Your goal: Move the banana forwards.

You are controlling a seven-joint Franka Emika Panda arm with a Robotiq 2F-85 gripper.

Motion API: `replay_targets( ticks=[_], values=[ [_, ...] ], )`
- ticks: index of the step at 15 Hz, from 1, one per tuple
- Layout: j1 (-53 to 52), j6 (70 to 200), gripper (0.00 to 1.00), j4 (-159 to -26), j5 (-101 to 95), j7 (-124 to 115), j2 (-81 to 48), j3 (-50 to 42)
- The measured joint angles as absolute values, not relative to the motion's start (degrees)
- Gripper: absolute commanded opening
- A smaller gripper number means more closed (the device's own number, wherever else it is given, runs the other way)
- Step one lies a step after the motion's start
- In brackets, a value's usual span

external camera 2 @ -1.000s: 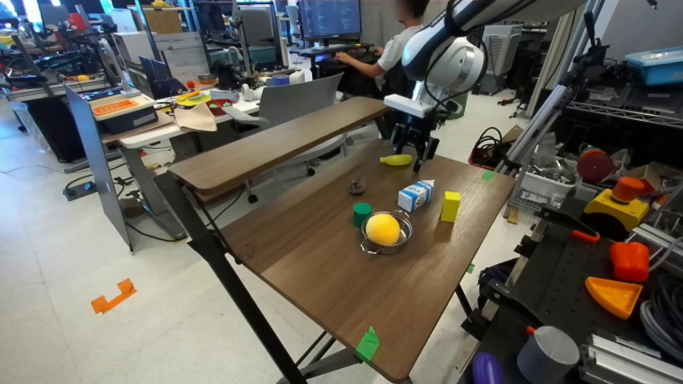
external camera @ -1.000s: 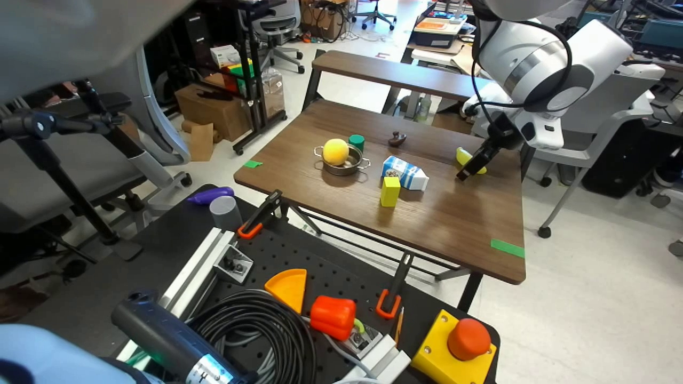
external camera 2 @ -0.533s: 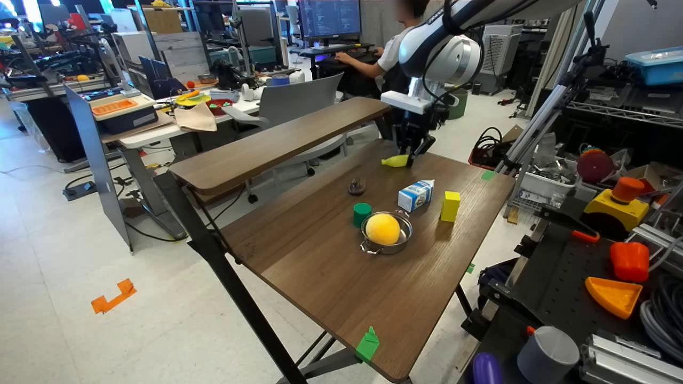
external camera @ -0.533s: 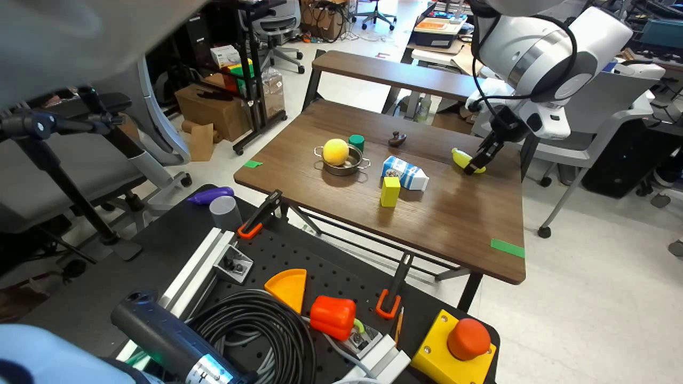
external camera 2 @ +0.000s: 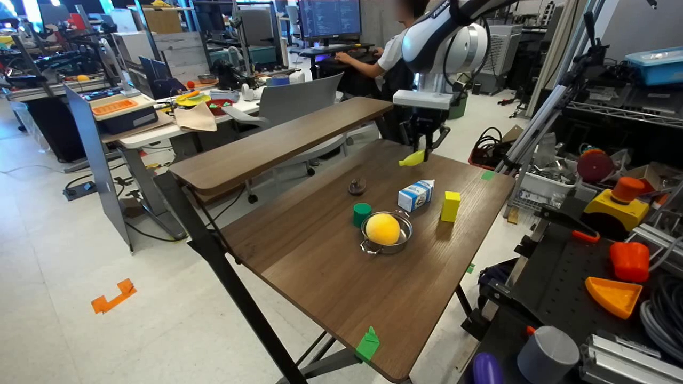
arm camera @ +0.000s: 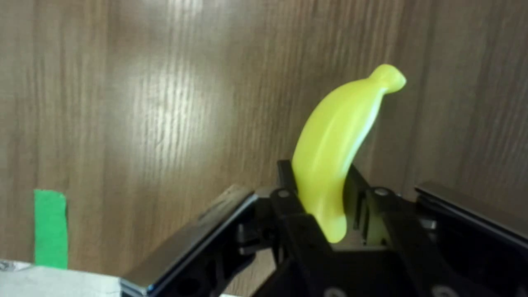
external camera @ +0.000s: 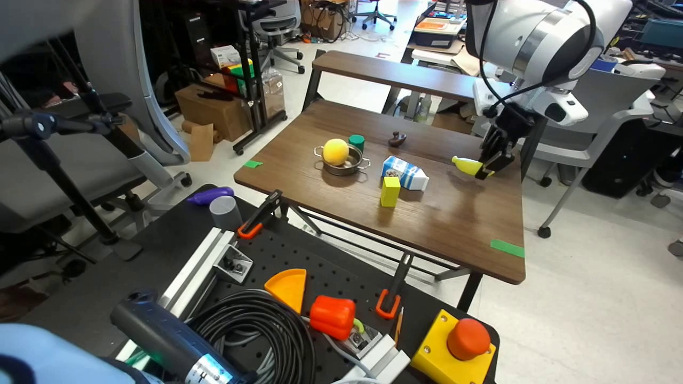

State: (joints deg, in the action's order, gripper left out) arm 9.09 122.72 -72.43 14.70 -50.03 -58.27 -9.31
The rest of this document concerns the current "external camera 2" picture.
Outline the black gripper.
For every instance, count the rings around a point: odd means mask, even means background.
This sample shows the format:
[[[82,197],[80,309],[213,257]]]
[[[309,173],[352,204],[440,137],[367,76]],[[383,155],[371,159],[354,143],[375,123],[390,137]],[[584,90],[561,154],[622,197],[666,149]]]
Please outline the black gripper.
[[[409,114],[409,145],[431,154],[449,134],[445,111],[417,109]]]

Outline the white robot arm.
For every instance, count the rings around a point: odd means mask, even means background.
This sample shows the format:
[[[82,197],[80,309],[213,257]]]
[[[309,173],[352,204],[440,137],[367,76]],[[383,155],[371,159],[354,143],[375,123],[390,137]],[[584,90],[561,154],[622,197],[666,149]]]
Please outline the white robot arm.
[[[405,29],[401,59],[412,83],[393,94],[409,111],[409,145],[429,155],[449,134],[443,121],[489,54],[484,16],[514,0],[441,0]]]

